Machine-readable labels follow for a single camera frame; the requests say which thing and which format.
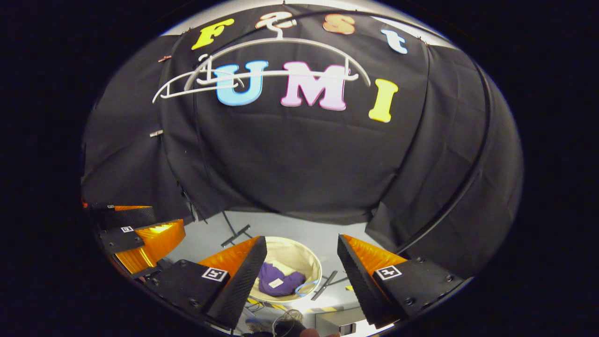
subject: purple cloth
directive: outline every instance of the purple cloth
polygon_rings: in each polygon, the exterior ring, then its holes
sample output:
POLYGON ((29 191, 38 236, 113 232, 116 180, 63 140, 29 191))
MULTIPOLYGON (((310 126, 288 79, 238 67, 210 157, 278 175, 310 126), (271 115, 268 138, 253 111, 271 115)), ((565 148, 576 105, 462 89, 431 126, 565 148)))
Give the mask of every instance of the purple cloth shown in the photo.
POLYGON ((272 263, 266 262, 262 264, 258 278, 260 279, 260 291, 273 297, 291 295, 297 287, 305 282, 305 276, 301 273, 293 272, 285 276, 279 268, 273 266, 272 263), (283 283, 278 282, 280 284, 274 288, 268 285, 277 278, 283 281, 283 283))

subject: beige basket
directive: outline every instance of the beige basket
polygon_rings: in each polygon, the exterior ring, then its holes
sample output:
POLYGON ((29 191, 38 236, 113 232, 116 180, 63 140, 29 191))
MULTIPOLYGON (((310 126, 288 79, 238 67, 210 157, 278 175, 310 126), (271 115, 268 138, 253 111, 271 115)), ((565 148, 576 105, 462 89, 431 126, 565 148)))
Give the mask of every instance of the beige basket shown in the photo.
POLYGON ((289 303, 315 291, 322 279, 322 266, 320 265, 320 260, 318 260, 310 248, 297 241, 277 236, 267 236, 266 247, 268 252, 264 262, 272 263, 285 275, 290 274, 288 271, 291 270, 300 272, 305 276, 305 283, 313 283, 303 286, 299 290, 300 294, 273 297, 260 291, 260 279, 256 278, 250 292, 251 297, 263 302, 289 303))

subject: pink letter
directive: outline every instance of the pink letter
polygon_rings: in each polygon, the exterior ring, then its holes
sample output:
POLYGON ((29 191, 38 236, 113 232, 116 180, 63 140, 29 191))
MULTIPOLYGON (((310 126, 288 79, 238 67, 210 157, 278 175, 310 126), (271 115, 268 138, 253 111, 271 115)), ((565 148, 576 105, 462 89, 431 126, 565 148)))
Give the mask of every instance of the pink letter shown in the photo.
POLYGON ((304 62, 287 62, 283 65, 283 68, 300 74, 289 75, 287 95, 281 98, 282 105, 286 107, 300 106, 302 103, 299 96, 301 87, 309 106, 312 106, 320 93, 325 91, 325 96, 318 102, 321 107, 327 110, 345 110, 346 104, 343 101, 343 86, 345 85, 343 72, 345 67, 330 65, 318 80, 310 74, 310 68, 304 62))

